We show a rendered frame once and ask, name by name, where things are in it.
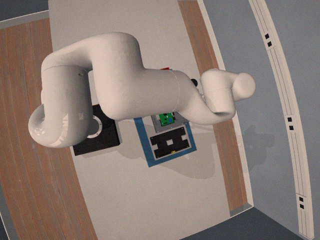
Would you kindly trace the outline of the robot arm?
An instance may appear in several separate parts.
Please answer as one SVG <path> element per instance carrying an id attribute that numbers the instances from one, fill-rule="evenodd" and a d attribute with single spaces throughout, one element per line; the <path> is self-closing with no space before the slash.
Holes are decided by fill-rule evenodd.
<path id="1" fill-rule="evenodd" d="M 41 105 L 28 122 L 37 143 L 66 148 L 101 133 L 102 122 L 93 115 L 88 76 L 92 70 L 99 105 L 113 120 L 178 112 L 197 125 L 214 125 L 232 119 L 235 102 L 256 91 L 249 73 L 212 68 L 199 78 L 204 101 L 184 72 L 144 68 L 139 42 L 131 34 L 101 33 L 43 60 Z"/>

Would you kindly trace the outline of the green circuit board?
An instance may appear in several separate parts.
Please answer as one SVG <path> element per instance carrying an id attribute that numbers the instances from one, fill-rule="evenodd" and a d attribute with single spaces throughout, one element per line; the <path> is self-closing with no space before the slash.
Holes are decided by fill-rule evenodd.
<path id="1" fill-rule="evenodd" d="M 161 121 L 162 126 L 173 123 L 173 117 L 171 113 L 164 113 L 164 114 L 159 114 L 159 118 Z"/>

